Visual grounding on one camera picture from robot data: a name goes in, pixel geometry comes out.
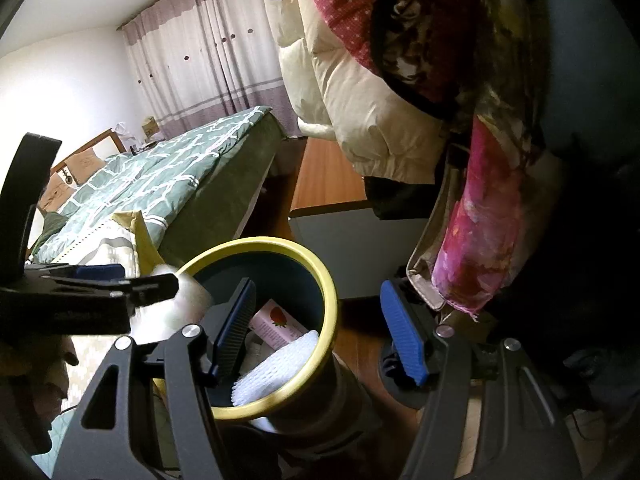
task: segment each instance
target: cream puffer jacket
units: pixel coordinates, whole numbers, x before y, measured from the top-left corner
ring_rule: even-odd
[[[363,176],[433,184],[446,142],[442,121],[409,104],[353,59],[313,0],[264,3],[300,130],[337,140]]]

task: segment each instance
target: white wall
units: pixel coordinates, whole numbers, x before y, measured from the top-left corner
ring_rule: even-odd
[[[56,161],[127,123],[142,134],[142,109],[122,34],[92,28],[0,58],[0,182],[26,132],[63,141]]]

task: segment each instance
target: wooden cabinet top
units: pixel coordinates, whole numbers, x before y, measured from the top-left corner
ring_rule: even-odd
[[[362,177],[332,140],[309,138],[302,158],[290,216],[370,207]]]

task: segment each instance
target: green bedspread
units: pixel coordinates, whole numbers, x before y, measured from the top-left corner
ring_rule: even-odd
[[[50,262],[82,232],[117,211],[141,210],[158,247],[166,229],[221,156],[231,152],[269,110],[267,106],[244,110],[160,142],[148,152],[111,157],[58,210],[69,220],[40,247],[36,260]]]

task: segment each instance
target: strawberry image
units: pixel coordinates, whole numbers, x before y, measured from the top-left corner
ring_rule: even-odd
[[[275,306],[271,309],[269,317],[271,317],[271,320],[273,321],[273,324],[275,326],[287,325],[287,317],[284,315],[284,312],[279,306]]]

